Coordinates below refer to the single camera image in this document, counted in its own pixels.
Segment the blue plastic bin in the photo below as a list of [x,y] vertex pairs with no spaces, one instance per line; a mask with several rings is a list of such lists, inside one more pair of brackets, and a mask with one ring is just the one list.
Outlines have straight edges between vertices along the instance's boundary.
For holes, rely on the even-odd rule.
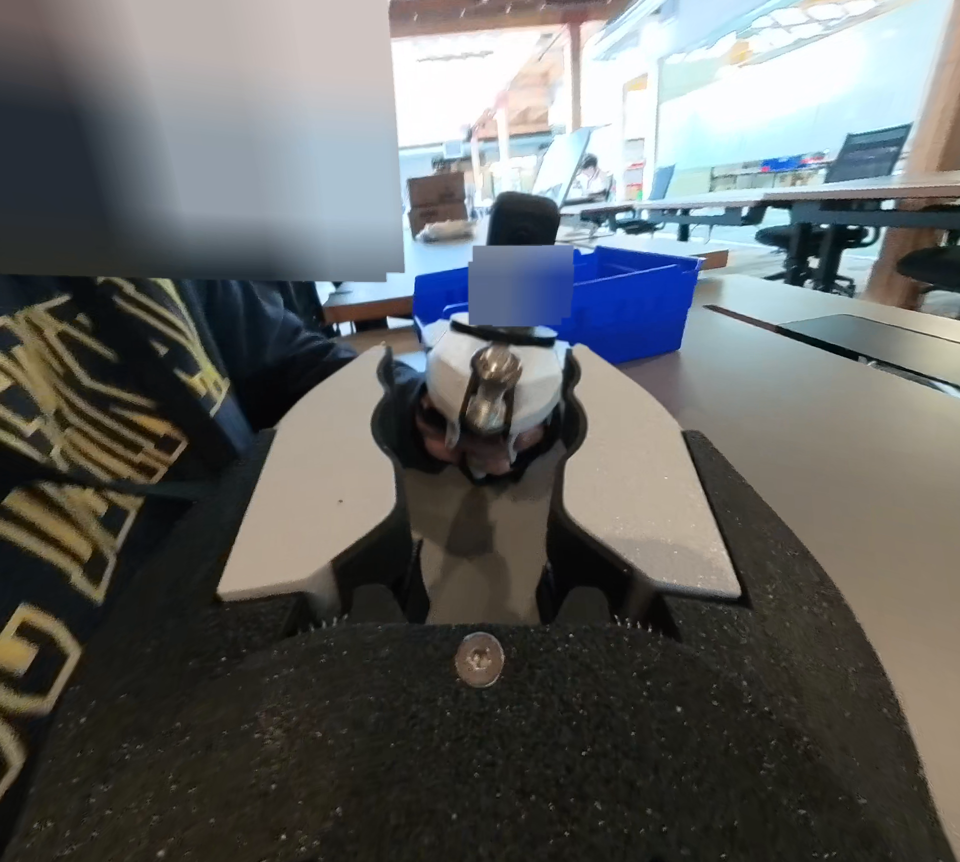
[[548,328],[612,364],[675,352],[704,260],[609,246],[479,247],[467,266],[414,280],[413,319]]

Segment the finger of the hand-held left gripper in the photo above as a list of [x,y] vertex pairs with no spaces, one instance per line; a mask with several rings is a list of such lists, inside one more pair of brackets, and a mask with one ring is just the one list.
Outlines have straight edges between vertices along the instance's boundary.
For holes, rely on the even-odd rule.
[[493,435],[512,439],[545,422],[557,406],[565,368],[565,344],[550,337],[546,344],[496,342],[510,352],[519,372],[516,379],[493,384],[493,410],[497,426]]
[[434,409],[445,420],[444,443],[454,448],[466,427],[463,421],[473,378],[474,354],[482,339],[459,328],[426,328],[426,388]]

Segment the black round-seat office chair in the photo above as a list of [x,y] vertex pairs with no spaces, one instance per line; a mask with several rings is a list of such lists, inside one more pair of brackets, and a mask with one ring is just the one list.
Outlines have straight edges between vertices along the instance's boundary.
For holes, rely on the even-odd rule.
[[880,239],[881,230],[861,226],[845,226],[840,229],[834,245],[837,253],[836,260],[827,267],[832,275],[832,283],[824,289],[818,276],[818,269],[812,265],[811,261],[821,260],[830,230],[829,226],[808,225],[804,234],[795,236],[794,227],[791,224],[761,228],[754,237],[755,241],[783,253],[785,258],[783,269],[762,276],[762,280],[785,282],[800,287],[810,285],[817,291],[853,298],[857,291],[856,282],[853,278],[839,274],[839,259],[848,249],[866,248],[876,244]]
[[896,272],[920,286],[924,295],[931,291],[959,293],[958,245],[941,245],[918,249],[901,258]]

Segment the silver hex bolt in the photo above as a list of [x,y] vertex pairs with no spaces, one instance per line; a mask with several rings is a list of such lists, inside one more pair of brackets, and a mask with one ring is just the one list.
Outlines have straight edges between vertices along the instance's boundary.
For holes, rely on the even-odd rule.
[[505,400],[522,378],[521,359],[507,346],[490,343],[471,358],[471,383],[481,400]]

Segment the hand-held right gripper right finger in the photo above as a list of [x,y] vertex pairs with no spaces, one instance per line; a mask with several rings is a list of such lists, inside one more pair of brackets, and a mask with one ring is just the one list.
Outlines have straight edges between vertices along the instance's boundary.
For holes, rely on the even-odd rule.
[[691,437],[629,376],[590,349],[567,355],[558,460],[538,582],[542,622],[602,597],[621,623],[666,596],[736,604],[734,557],[694,461]]

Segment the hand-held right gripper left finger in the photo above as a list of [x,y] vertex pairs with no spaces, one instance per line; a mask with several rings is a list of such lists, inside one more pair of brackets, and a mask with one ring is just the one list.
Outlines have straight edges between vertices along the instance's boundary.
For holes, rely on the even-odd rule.
[[375,346],[301,399],[273,433],[217,596],[223,603],[295,595],[317,621],[386,589],[401,617],[426,622],[429,597],[393,444],[390,347]]

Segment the brown cardboard box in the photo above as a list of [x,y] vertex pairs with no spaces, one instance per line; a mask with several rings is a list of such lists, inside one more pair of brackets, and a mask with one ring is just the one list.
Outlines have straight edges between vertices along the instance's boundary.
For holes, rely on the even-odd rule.
[[467,199],[466,176],[462,171],[412,177],[406,181],[410,208],[460,204]]
[[424,225],[445,220],[470,220],[467,203],[444,204],[428,208],[410,208],[407,221],[414,239]]

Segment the black desktop screen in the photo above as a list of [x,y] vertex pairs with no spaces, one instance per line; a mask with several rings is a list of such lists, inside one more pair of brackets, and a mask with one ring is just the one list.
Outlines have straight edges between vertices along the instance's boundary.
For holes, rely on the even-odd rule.
[[910,136],[912,123],[851,133],[829,165],[824,184],[838,184],[893,174]]

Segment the person's navy printed sweatshirt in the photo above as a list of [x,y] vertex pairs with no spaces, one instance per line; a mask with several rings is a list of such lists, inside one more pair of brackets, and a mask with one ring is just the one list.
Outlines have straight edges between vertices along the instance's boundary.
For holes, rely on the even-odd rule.
[[2,278],[2,818],[125,577],[250,430],[187,290]]

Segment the wooden pillar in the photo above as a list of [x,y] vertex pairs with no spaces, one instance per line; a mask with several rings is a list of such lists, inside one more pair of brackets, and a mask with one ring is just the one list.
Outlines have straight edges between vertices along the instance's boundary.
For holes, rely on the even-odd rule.
[[[940,41],[939,55],[931,70],[918,128],[906,161],[906,175],[920,176],[954,172],[959,167],[959,0],[951,10]],[[915,309],[920,285],[903,276],[898,265],[905,256],[941,244],[943,231],[888,229],[870,270],[864,298],[871,303]]]

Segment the long grey office desk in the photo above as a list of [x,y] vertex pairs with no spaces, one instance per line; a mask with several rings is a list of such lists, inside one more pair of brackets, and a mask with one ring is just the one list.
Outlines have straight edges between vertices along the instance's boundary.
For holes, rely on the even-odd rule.
[[959,229],[959,173],[895,174],[833,184],[727,189],[659,200],[565,206],[563,217],[617,219],[677,225],[681,242],[704,225],[758,226],[768,209],[786,210],[792,220],[814,225],[867,229]]

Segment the person's left forearm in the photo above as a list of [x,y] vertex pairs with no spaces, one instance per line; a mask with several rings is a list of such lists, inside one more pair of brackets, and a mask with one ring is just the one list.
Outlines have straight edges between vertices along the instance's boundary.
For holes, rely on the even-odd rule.
[[250,432],[277,425],[356,357],[288,308],[274,282],[183,280],[179,287],[227,382],[227,402]]

